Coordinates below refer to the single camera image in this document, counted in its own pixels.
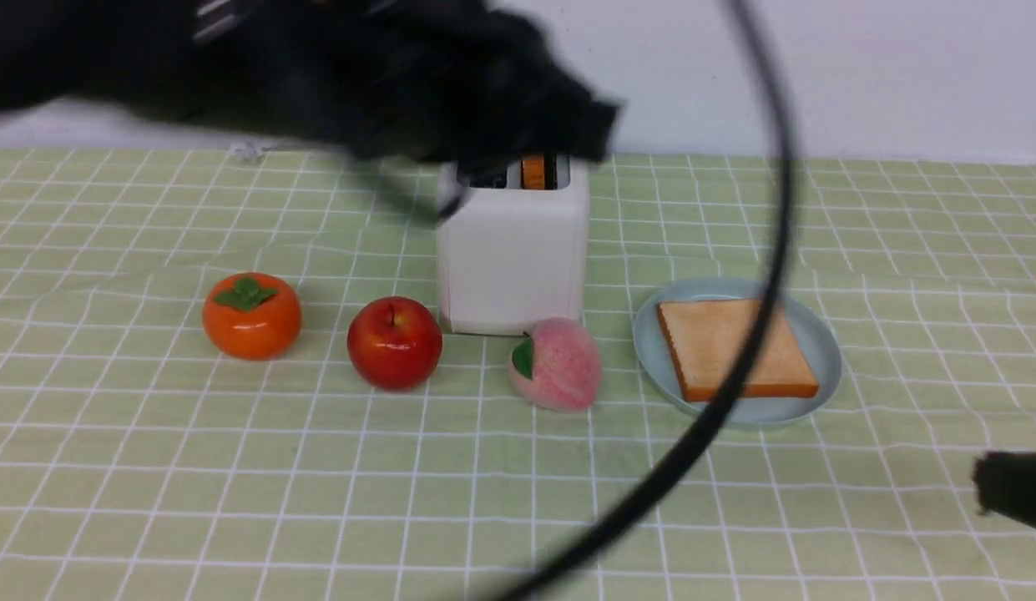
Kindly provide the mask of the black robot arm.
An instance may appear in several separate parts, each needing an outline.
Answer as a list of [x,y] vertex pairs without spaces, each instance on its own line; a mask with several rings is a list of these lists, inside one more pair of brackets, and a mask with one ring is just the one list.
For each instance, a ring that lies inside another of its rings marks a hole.
[[0,1],[0,114],[59,98],[469,167],[600,161],[620,111],[487,1]]

